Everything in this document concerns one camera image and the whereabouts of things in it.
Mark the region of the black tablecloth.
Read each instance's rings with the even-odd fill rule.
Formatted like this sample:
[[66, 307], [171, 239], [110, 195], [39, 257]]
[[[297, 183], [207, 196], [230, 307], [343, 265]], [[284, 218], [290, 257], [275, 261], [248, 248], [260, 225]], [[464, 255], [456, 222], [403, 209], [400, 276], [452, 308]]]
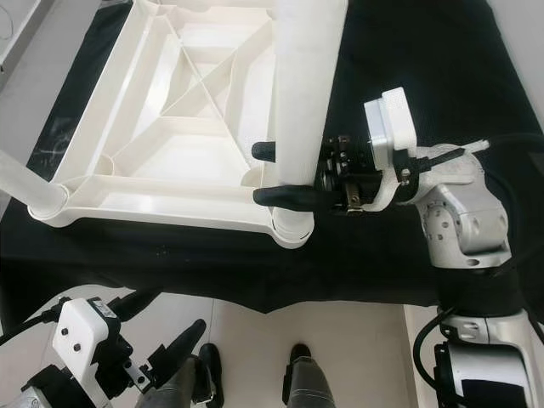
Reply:
[[[421, 144], [493, 139], [479, 159], [512, 215], [510, 294], [544, 323], [544, 106], [525, 92], [496, 13], [525, 11], [544, 32], [544, 0], [350, 0], [324, 131], [366, 129], [362, 105], [403, 87]], [[269, 314], [302, 302], [438, 302], [418, 214], [316, 215], [298, 249], [264, 234], [83, 218], [66, 228], [11, 203], [1, 222], [5, 314], [24, 319], [82, 285], [161, 288]]]

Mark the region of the white plastic table leg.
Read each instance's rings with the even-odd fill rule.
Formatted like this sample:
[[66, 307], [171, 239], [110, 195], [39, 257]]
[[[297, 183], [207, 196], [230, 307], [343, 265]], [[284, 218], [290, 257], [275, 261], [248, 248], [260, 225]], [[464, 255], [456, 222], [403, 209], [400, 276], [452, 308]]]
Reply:
[[314, 185], [349, 0], [275, 0], [276, 191]]
[[63, 185], [48, 182], [3, 150], [0, 151], [0, 190], [23, 202], [35, 220], [51, 226], [65, 225], [59, 221], [59, 215], [65, 210], [70, 191]]

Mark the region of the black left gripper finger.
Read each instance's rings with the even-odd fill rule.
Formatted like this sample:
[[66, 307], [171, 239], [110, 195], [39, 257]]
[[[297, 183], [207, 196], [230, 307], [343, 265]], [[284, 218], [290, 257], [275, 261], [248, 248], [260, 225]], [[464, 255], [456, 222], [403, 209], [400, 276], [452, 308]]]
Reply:
[[149, 356], [149, 378], [155, 388], [167, 383], [191, 354], [207, 329], [206, 320], [197, 319], [181, 331], [170, 345], [161, 345]]
[[121, 322], [131, 321], [161, 295], [161, 291], [133, 291], [114, 300], [114, 314]]

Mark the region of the grey black robot left foot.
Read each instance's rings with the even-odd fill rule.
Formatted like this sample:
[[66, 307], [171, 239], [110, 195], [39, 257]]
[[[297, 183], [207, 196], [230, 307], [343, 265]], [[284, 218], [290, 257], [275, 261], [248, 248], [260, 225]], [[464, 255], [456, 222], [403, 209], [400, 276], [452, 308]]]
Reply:
[[224, 408], [225, 386], [220, 349], [203, 343], [195, 356], [183, 362], [170, 380], [141, 395], [135, 408]]

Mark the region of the grey black robot right foot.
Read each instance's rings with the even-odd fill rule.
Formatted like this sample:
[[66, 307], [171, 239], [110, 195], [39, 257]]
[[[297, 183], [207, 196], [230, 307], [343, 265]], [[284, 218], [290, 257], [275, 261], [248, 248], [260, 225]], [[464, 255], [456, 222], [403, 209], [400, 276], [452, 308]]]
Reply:
[[292, 346], [285, 366], [282, 400], [285, 408], [337, 408], [324, 372], [304, 343]]

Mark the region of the grey black robot foot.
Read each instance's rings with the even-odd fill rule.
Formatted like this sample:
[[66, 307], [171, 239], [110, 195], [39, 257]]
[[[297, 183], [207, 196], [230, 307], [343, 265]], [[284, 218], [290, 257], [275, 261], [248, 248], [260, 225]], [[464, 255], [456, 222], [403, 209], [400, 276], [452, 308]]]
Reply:
[[183, 362], [170, 380], [141, 395], [135, 408], [224, 408], [225, 386], [220, 349], [203, 343], [195, 356]]
[[337, 408], [324, 372], [304, 343], [292, 346], [285, 366], [282, 400], [285, 408]]

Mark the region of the cross-shaped clear tape patch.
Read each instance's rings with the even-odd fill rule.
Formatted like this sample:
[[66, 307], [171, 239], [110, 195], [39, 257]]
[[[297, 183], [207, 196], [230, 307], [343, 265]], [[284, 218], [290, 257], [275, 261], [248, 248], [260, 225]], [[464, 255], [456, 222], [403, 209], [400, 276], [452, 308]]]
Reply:
[[65, 158], [65, 153], [69, 150], [78, 123], [77, 119], [71, 119], [71, 117], [60, 117], [51, 121], [47, 144], [42, 149], [43, 160], [47, 164], [47, 168], [58, 167]]

